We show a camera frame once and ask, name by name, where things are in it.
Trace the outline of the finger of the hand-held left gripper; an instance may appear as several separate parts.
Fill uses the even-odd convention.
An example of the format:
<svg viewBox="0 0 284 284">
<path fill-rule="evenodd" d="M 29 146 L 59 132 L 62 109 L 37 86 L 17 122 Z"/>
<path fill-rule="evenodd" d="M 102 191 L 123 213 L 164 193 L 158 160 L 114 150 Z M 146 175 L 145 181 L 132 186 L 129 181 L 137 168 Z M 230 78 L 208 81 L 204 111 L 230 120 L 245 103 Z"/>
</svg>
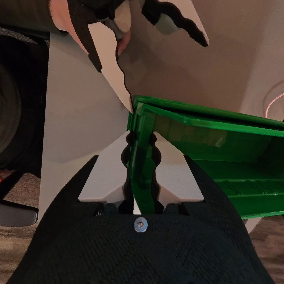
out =
<svg viewBox="0 0 284 284">
<path fill-rule="evenodd" d="M 125 85 L 125 74 L 118 64 L 115 32 L 101 22 L 89 24 L 88 29 L 102 65 L 102 74 L 122 104 L 133 114 L 132 97 Z"/>
<path fill-rule="evenodd" d="M 191 0 L 144 0 L 142 14 L 164 35 L 183 29 L 200 45 L 209 45 L 209 38 Z"/>
</svg>

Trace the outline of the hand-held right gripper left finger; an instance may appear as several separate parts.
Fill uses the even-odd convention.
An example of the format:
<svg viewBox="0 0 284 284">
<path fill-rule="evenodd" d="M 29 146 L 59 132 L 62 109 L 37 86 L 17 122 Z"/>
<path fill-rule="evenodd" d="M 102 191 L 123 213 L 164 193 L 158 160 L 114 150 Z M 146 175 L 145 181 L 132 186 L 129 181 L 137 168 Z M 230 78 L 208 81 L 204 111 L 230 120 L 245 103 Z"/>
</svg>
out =
<svg viewBox="0 0 284 284">
<path fill-rule="evenodd" d="M 80 202 L 115 204 L 120 214 L 133 214 L 129 162 L 133 132 L 126 131 L 98 156 L 78 197 Z"/>
</svg>

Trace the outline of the person's left hand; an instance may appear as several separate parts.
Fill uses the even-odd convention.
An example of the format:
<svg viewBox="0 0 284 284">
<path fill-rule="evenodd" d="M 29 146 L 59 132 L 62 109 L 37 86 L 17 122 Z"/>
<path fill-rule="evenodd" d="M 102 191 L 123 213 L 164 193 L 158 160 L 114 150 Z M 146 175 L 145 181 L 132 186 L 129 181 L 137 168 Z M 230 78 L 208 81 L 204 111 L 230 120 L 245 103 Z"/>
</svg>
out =
<svg viewBox="0 0 284 284">
<path fill-rule="evenodd" d="M 66 0 L 51 0 L 49 1 L 49 10 L 55 26 L 61 31 L 68 32 L 82 48 L 82 50 L 88 54 L 72 25 L 69 15 L 68 2 Z M 117 45 L 118 55 L 120 55 L 126 49 L 131 38 L 131 14 L 129 1 L 124 1 L 123 4 L 117 9 L 115 15 L 118 17 L 126 17 L 121 23 L 118 22 L 119 18 L 114 19 L 114 23 L 118 29 L 123 32 L 123 36 L 119 38 Z"/>
</svg>

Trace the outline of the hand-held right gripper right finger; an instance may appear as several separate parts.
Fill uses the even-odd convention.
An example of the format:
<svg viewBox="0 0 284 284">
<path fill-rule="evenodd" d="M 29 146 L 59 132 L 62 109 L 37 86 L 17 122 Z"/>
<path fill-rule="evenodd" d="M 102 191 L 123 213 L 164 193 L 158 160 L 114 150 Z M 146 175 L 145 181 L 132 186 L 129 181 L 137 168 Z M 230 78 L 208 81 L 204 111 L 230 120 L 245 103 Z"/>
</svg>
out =
<svg viewBox="0 0 284 284">
<path fill-rule="evenodd" d="M 184 154 L 156 131 L 151 134 L 151 147 L 154 162 L 151 195 L 155 214 L 162 214 L 171 203 L 202 202 L 204 196 Z"/>
</svg>

